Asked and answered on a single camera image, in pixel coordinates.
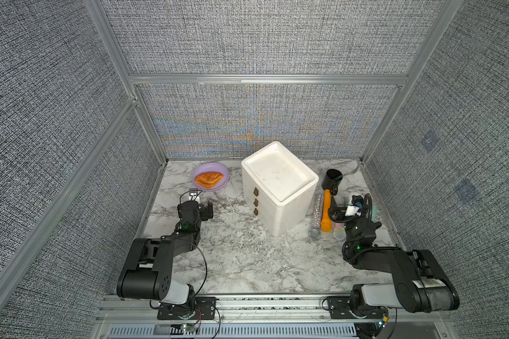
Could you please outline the orange microphone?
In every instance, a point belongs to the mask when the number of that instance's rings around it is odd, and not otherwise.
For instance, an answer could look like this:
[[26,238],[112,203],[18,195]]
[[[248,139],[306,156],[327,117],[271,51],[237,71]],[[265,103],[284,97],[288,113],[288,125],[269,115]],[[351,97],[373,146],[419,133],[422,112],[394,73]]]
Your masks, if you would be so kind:
[[324,191],[324,201],[323,201],[323,208],[322,208],[322,217],[320,221],[320,230],[324,233],[329,233],[332,231],[332,221],[329,217],[329,210],[331,208],[331,191],[329,189],[326,189]]

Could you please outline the glittery silver microphone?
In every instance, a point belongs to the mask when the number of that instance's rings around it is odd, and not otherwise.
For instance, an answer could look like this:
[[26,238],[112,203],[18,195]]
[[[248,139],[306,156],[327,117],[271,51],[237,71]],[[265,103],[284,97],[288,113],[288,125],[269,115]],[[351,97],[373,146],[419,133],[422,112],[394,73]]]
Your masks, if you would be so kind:
[[314,207],[312,213],[312,221],[310,224],[310,228],[308,231],[308,235],[313,240],[317,240],[320,238],[321,230],[320,224],[322,221],[322,209],[324,205],[324,196],[322,194],[318,194],[316,199],[314,200]]

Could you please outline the pink microphone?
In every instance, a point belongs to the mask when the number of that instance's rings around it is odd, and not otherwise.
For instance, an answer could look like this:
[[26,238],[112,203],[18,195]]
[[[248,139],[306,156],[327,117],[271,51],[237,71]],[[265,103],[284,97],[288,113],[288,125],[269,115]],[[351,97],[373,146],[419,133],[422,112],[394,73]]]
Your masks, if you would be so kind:
[[346,229],[343,223],[334,223],[332,234],[335,240],[343,242],[346,240]]

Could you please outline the mint green tube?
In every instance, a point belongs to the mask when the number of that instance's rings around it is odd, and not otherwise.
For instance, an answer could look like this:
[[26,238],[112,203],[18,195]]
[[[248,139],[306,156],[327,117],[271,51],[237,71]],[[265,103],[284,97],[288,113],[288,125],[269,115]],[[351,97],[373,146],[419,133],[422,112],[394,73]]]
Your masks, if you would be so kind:
[[379,220],[379,208],[375,204],[372,206],[371,220],[372,220],[373,223],[377,223],[378,220]]

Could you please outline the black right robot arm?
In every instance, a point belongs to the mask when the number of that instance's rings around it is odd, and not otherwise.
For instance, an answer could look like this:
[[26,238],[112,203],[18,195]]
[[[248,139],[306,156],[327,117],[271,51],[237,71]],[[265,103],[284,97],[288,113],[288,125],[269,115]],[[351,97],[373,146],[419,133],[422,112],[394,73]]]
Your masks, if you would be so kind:
[[381,223],[373,220],[373,207],[370,194],[353,196],[345,206],[338,205],[330,191],[324,193],[321,227],[343,225],[343,260],[357,270],[388,273],[392,278],[390,283],[354,285],[348,299],[352,315],[364,318],[388,308],[409,313],[458,309],[458,292],[431,251],[374,243]]

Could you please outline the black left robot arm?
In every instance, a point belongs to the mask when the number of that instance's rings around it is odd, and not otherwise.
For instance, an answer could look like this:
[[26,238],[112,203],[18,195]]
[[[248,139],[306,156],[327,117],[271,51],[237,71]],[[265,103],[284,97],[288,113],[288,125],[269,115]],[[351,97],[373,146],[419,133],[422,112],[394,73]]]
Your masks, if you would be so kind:
[[136,238],[117,281],[117,296],[158,302],[157,319],[166,321],[213,320],[216,298],[172,278],[174,258],[199,250],[202,222],[213,218],[213,203],[191,200],[178,205],[179,222],[172,234]]

